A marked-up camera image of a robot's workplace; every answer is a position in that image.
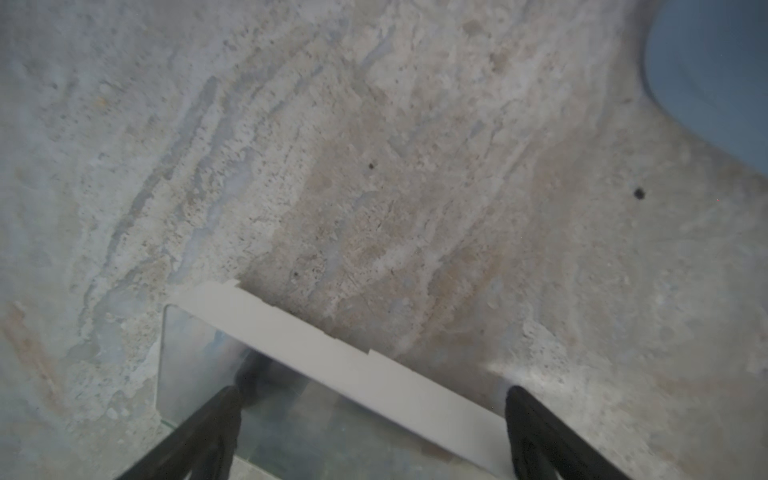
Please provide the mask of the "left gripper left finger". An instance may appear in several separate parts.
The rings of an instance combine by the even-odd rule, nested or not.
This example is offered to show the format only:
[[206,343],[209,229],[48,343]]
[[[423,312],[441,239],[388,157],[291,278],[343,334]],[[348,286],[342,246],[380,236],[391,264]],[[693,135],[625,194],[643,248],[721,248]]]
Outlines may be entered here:
[[119,479],[227,479],[242,407],[237,387],[221,389]]

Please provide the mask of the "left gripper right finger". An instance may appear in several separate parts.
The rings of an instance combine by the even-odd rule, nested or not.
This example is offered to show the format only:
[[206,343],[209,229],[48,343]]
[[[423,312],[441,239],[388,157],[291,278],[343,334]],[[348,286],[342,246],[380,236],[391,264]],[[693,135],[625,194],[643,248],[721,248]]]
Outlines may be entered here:
[[507,392],[505,420],[518,479],[629,479],[521,386]]

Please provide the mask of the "grey panel clock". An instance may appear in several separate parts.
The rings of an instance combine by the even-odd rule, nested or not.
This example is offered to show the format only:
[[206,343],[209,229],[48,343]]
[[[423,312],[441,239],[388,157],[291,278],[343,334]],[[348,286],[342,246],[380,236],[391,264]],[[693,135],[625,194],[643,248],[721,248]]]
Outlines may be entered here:
[[510,479],[504,419],[243,290],[164,306],[156,407],[176,426],[245,376],[237,456],[278,479]]

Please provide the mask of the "blue square alarm clock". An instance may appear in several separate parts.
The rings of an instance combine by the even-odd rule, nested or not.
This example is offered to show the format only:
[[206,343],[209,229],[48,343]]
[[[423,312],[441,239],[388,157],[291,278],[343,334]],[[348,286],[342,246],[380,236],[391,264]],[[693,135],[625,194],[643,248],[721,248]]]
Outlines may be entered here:
[[662,2],[645,42],[643,76],[683,127],[767,172],[766,2]]

